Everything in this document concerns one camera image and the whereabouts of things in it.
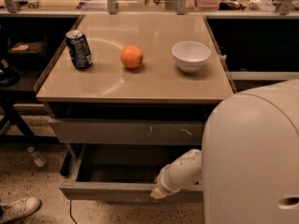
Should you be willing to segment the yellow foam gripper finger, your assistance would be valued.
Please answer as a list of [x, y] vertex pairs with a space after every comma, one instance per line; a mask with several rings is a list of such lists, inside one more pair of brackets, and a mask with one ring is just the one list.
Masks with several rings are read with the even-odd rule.
[[158, 187], [156, 187], [150, 193], [150, 197], [155, 200], [161, 200], [161, 199], [164, 199], [166, 197], [166, 195], [164, 193], [162, 193], [162, 191]]

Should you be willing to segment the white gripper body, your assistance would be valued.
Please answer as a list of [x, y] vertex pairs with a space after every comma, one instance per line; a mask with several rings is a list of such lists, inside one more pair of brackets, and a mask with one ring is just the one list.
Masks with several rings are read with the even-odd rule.
[[165, 166], [156, 177], [156, 189], [162, 194], [175, 194], [180, 188], [174, 184], [170, 178], [169, 167]]

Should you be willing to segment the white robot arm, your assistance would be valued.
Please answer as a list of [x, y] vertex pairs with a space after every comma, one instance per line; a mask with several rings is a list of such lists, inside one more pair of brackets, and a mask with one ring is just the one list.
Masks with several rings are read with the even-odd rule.
[[163, 199], [195, 182], [206, 224], [299, 224], [299, 80], [221, 102], [202, 147], [167, 164], [150, 195]]

